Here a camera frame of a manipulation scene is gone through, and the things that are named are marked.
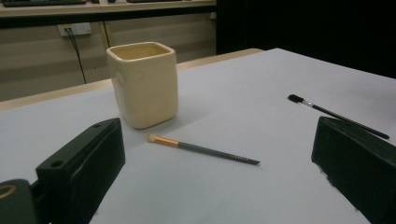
makeup brush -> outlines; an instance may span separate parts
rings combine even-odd
[[[382,138],[385,138],[385,139],[389,139],[389,136],[388,136],[387,134],[381,133],[381,132],[376,131],[376,130],[374,130],[374,129],[372,129],[372,128],[369,128],[369,127],[367,127],[367,126],[364,126],[364,125],[362,125],[362,124],[359,124],[359,123],[356,122],[356,121],[353,121],[353,120],[347,119],[347,118],[345,118],[345,117],[343,117],[343,116],[341,116],[341,115],[335,114],[335,113],[333,113],[332,111],[327,110],[327,109],[325,109],[325,108],[322,108],[322,107],[320,107],[320,106],[318,106],[318,105],[314,105],[314,104],[312,104],[311,102],[306,101],[304,98],[301,98],[300,96],[297,96],[297,95],[292,94],[292,95],[290,95],[288,98],[289,98],[289,100],[293,101],[294,103],[302,103],[302,104],[304,104],[304,105],[310,106],[310,107],[312,107],[312,108],[314,108],[314,109],[316,109],[316,110],[318,110],[318,111],[321,111],[321,112],[323,112],[323,113],[325,113],[325,114],[328,114],[328,115],[330,115],[330,116],[333,116],[333,117],[335,117],[335,118],[337,118],[337,119],[345,120],[345,121],[351,122],[351,123],[353,123],[353,124],[355,124],[355,125],[358,125],[359,127],[363,128],[365,131],[367,131],[367,132],[369,132],[369,133],[375,134],[375,135],[377,135],[377,136],[379,136],[379,137],[382,137]]]
[[[194,151],[194,152],[199,152],[199,153],[204,153],[207,155],[211,155],[211,156],[216,156],[216,157],[220,157],[223,159],[228,159],[228,160],[232,160],[232,161],[241,161],[244,163],[249,163],[249,164],[253,164],[253,165],[258,165],[260,162],[259,161],[254,161],[248,158],[244,158],[244,157],[240,157],[240,156],[235,156],[233,154],[228,154],[225,152],[220,152],[220,151],[216,151],[213,149],[209,149],[206,147],[198,147],[195,145],[191,145],[188,143],[182,143],[182,142],[178,142],[172,139],[167,139],[164,137],[160,137],[157,136],[153,133],[150,133],[148,135],[148,141],[150,143],[159,143],[159,144],[163,144],[163,145],[167,145],[170,147],[178,147],[178,148],[183,148],[189,151]]]

table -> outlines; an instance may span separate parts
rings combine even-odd
[[[131,4],[125,0],[100,4],[55,7],[3,7],[0,4],[0,29],[56,25],[91,21],[114,21],[216,11],[216,0],[190,0]]]
[[[107,84],[0,105],[0,181],[33,182],[49,155],[95,122],[119,117]],[[369,223],[310,160],[323,114],[287,97],[387,133],[395,145],[396,80],[271,49],[179,70],[178,87],[176,118],[146,130],[122,120],[126,164],[92,223]],[[262,163],[148,143],[148,133]]]

beige cup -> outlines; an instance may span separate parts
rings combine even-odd
[[[147,42],[107,49],[107,63],[121,114],[144,129],[177,114],[176,54]]]

brush handle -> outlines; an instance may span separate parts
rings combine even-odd
[[[232,161],[241,161],[244,163],[249,163],[249,164],[253,164],[253,165],[258,165],[260,162],[259,161],[254,161],[245,157],[240,157],[240,156],[235,156],[233,154],[228,154],[225,152],[221,152],[221,151],[216,151],[210,148],[206,148],[206,147],[198,147],[195,145],[191,145],[188,143],[182,143],[182,142],[178,142],[178,146],[180,148],[189,150],[189,151],[194,151],[194,152],[199,152],[199,153],[204,153],[206,155],[210,155],[210,156],[216,156],[216,157],[220,157],[223,159],[228,159],[228,160],[232,160]]]
[[[328,114],[328,115],[333,116],[333,117],[335,117],[335,118],[342,119],[342,120],[348,121],[348,122],[350,122],[350,123],[353,123],[353,124],[355,124],[355,125],[358,125],[359,127],[363,128],[365,131],[367,131],[367,132],[369,132],[369,133],[375,134],[375,135],[377,135],[377,136],[379,136],[379,137],[382,137],[382,138],[385,138],[385,139],[389,139],[389,136],[388,136],[387,134],[381,133],[381,132],[379,132],[379,131],[377,131],[377,130],[374,130],[374,129],[372,129],[372,128],[369,128],[369,127],[367,127],[367,126],[364,126],[364,125],[362,125],[362,124],[359,124],[358,122],[353,121],[352,119],[347,119],[347,118],[345,118],[345,117],[343,117],[343,116],[341,116],[341,115],[337,115],[337,114],[333,113],[332,111],[327,110],[327,109],[325,109],[325,108],[322,108],[322,107],[320,107],[320,106],[318,106],[318,105],[311,105],[311,106],[312,106],[313,108],[315,108],[316,110],[319,110],[319,111],[321,111],[321,112],[323,112],[323,113],[325,113],[325,114]]]

wall socket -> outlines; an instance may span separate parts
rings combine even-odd
[[[61,24],[58,25],[58,29],[61,36],[68,36],[65,29],[71,29],[73,35],[89,35],[92,33],[89,22]]]

